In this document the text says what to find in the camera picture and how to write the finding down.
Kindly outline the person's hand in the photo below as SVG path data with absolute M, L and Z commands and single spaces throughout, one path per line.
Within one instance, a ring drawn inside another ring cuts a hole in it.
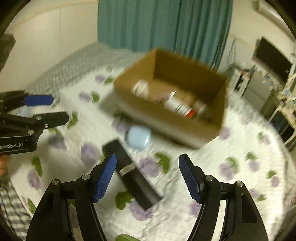
M 6 172 L 6 166 L 9 160 L 9 156 L 0 156 L 0 176 Z

